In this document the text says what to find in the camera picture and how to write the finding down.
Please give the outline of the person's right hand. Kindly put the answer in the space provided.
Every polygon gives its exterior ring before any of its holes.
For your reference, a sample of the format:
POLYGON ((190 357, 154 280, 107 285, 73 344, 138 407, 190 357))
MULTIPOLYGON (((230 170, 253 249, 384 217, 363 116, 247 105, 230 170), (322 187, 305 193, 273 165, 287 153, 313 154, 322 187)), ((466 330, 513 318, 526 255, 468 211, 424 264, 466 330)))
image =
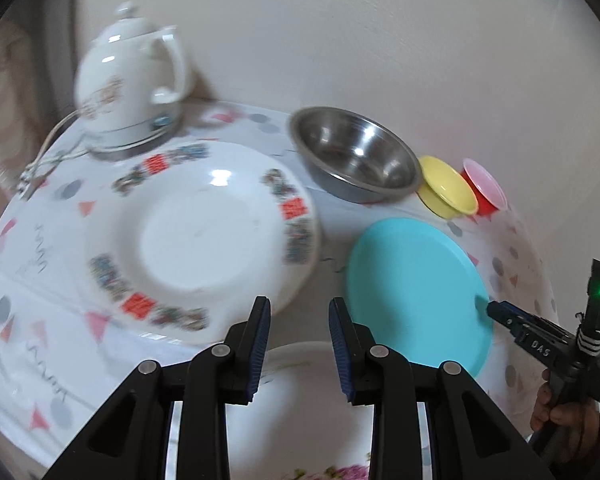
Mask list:
POLYGON ((567 431, 565 443, 557 458, 560 462, 568 462, 580 458, 592 451, 600 432, 600 410, 593 400, 583 404, 556 404, 550 407, 553 390, 548 382, 539 388, 530 419, 530 427, 534 432, 540 431, 547 422, 554 422, 567 431))

